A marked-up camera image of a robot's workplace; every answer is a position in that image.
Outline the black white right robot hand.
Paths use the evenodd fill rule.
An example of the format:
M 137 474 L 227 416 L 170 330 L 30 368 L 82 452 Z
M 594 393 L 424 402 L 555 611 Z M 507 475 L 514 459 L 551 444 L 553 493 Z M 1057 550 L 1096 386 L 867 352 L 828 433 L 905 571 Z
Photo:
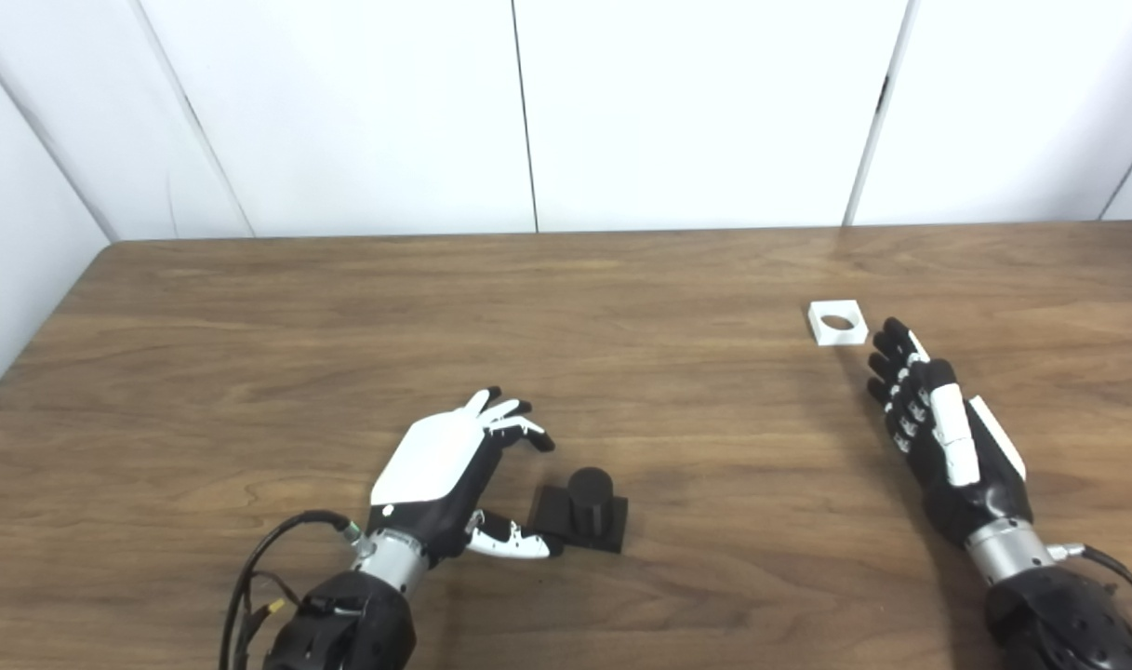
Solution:
M 947 359 L 931 357 L 897 317 L 872 346 L 867 390 L 920 487 L 931 527 L 964 546 L 1000 519 L 1034 521 L 1023 458 L 981 397 L 964 397 Z

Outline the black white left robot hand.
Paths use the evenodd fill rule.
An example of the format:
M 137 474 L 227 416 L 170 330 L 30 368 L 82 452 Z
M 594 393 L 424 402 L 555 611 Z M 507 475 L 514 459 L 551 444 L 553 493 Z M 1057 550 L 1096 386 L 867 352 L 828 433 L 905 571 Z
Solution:
M 563 553 L 561 540 L 481 508 L 503 450 L 526 441 L 554 452 L 552 437 L 528 419 L 531 404 L 500 395 L 500 387 L 484 387 L 462 407 L 409 426 L 371 488 L 369 531 L 413 540 L 430 569 L 468 550 L 515 559 Z

